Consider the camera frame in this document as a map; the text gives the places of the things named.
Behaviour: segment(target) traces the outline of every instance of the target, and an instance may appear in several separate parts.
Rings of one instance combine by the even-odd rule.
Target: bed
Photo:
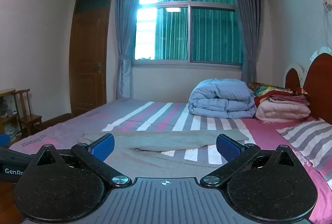
[[[304,89],[310,94],[309,120],[323,118],[332,123],[332,56],[319,55],[312,63]],[[286,86],[295,89],[299,87],[298,74],[290,69],[286,75]],[[160,103],[143,100],[116,100],[88,113],[80,115],[65,123],[48,128],[40,133],[25,138],[10,149],[27,154],[34,154],[40,146],[46,143],[54,144],[57,149],[67,149],[82,140],[88,133],[101,131],[186,131],[186,130],[228,130],[238,129],[248,140],[262,149],[274,150],[279,144],[287,144],[294,148],[276,131],[298,123],[263,123],[249,119],[216,119],[194,116],[189,113],[188,105],[184,103]],[[295,152],[304,168],[314,181],[318,190],[318,202],[311,214],[314,223],[332,223],[332,191],[322,176],[311,166],[299,152]],[[225,160],[217,152],[215,145],[187,150],[173,150],[161,154],[189,161],[206,162],[209,164],[224,164]]]

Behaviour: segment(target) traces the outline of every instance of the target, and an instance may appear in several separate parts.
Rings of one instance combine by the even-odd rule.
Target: blue gripper pad
[[[245,146],[229,138],[225,134],[220,134],[216,141],[217,151],[228,162],[238,157],[245,151]]]
[[[10,144],[10,137],[5,134],[0,134],[0,145],[6,146]]]
[[[114,136],[110,133],[88,146],[88,151],[100,161],[104,161],[114,150]]]

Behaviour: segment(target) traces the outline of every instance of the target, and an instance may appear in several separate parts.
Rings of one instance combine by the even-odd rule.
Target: wooden floor
[[[13,201],[15,184],[0,182],[0,224],[19,224],[23,221]]]

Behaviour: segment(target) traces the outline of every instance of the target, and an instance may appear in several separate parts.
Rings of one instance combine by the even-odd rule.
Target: curtain tie
[[[253,56],[253,55],[247,55],[247,56],[245,57],[245,60],[247,60],[247,61],[251,61],[251,62],[255,62],[255,61],[256,61],[256,57]]]
[[[130,60],[130,56],[127,55],[119,55],[119,60],[124,61],[124,60]]]

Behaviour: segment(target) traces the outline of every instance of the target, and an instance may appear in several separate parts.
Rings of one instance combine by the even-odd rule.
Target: gray curtain
[[[115,0],[115,27],[119,53],[117,99],[131,97],[132,54],[135,46],[139,0]]]
[[[257,79],[256,63],[259,54],[262,0],[235,0],[238,26],[242,36],[244,54],[241,80],[246,83]]]

